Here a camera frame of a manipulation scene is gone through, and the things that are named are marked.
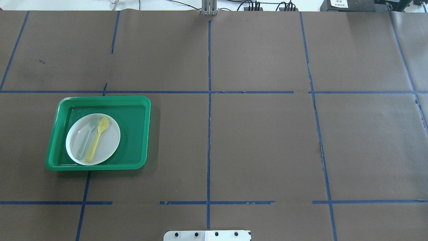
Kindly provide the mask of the yellow plastic spoon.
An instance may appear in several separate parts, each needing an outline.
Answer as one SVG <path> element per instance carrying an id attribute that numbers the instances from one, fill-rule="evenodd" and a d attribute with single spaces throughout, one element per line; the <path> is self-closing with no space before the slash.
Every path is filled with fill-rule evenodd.
<path id="1" fill-rule="evenodd" d="M 97 150 L 97 146 L 98 146 L 98 142 L 99 139 L 101 137 L 101 134 L 109 127 L 109 119 L 107 117 L 103 117 L 98 125 L 97 125 L 97 133 L 95 135 L 95 138 L 90 146 L 90 149 L 87 152 L 87 155 L 85 157 L 85 161 L 87 163 L 92 162 L 94 156 L 95 156 L 95 152 Z"/>

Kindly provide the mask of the white round plate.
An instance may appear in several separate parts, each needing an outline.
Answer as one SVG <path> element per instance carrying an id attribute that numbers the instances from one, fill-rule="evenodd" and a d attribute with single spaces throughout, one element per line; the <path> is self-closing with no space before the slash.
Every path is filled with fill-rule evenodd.
<path id="1" fill-rule="evenodd" d="M 109 119 L 109 127 L 101 134 L 101 137 L 98 142 L 97 150 L 95 152 L 95 156 L 92 162 L 87 163 L 85 161 L 85 157 L 97 133 L 97 126 L 95 127 L 95 129 L 92 131 L 90 135 L 89 141 L 87 143 L 87 148 L 85 149 L 82 159 L 77 160 L 76 154 L 79 151 L 81 147 L 81 143 L 87 134 L 87 128 L 92 115 L 97 116 L 98 118 L 97 125 L 103 117 L 107 117 Z M 121 137 L 121 132 L 120 132 L 119 125 L 111 116 L 108 116 L 106 114 L 100 114 L 100 113 L 89 114 L 89 115 L 83 116 L 71 126 L 70 130 L 66 135 L 65 148 L 68 156 L 75 163 L 83 166 L 95 166 L 105 162 L 107 159 L 112 157 L 112 155 L 114 154 L 114 152 L 117 150 L 119 146 L 120 137 Z"/>

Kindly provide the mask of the green plastic tray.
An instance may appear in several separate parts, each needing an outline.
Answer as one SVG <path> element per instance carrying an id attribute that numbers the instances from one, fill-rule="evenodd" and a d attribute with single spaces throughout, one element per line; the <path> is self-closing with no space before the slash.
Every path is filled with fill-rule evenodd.
<path id="1" fill-rule="evenodd" d="M 121 137 L 112 157 L 95 166 L 75 163 L 67 154 L 65 139 L 83 116 L 106 114 L 119 125 Z M 67 97 L 61 100 L 52 125 L 45 165 L 51 171 L 132 170 L 147 159 L 151 101 L 145 96 Z"/>

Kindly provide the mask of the translucent grey plastic fork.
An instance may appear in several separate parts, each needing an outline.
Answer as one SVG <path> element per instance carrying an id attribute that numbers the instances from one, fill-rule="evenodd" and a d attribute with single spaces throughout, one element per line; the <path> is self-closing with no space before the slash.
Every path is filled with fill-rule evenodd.
<path id="1" fill-rule="evenodd" d="M 97 121 L 98 118 L 96 115 L 92 115 L 91 120 L 89 122 L 88 128 L 87 128 L 87 134 L 84 137 L 84 140 L 81 143 L 80 149 L 76 154 L 76 159 L 77 160 L 81 160 L 83 157 L 83 154 L 85 152 L 85 149 L 87 148 L 87 143 L 89 141 L 90 135 L 92 133 L 92 131 L 95 129 L 95 127 L 97 126 Z"/>

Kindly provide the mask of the black box with label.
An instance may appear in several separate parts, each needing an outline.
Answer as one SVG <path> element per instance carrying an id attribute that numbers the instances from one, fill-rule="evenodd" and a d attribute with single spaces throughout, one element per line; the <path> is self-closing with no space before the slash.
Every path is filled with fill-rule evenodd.
<path id="1" fill-rule="evenodd" d="M 375 12 L 374 0 L 324 0 L 321 12 Z"/>

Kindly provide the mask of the grey aluminium frame post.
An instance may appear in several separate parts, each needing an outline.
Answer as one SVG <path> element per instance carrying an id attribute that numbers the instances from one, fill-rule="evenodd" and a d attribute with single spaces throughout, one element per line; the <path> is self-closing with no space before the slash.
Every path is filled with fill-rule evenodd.
<path id="1" fill-rule="evenodd" d="M 217 15 L 218 14 L 217 0 L 202 0 L 201 1 L 201 14 L 202 15 Z"/>

